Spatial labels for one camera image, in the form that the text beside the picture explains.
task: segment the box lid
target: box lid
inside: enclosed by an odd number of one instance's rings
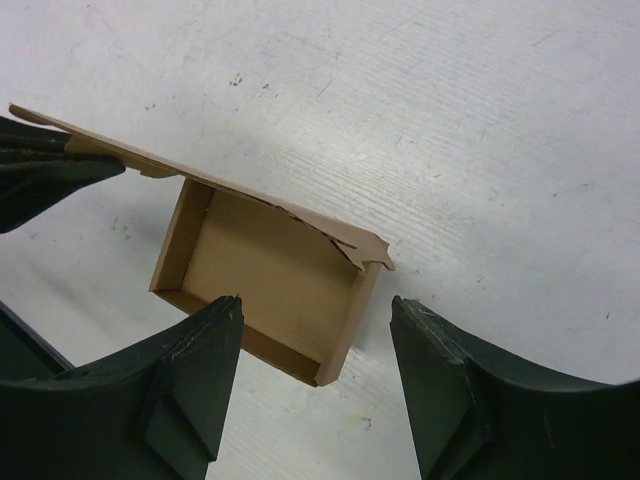
[[[56,127],[69,133],[71,139],[65,147],[69,153],[110,155],[118,158],[126,167],[139,170],[142,175],[148,177],[182,175],[211,187],[263,202],[273,208],[285,210],[292,218],[320,231],[360,270],[364,270],[368,262],[381,263],[389,270],[394,269],[387,253],[389,244],[370,231],[221,180],[200,170],[138,150],[33,110],[10,105],[9,111],[27,122]]]

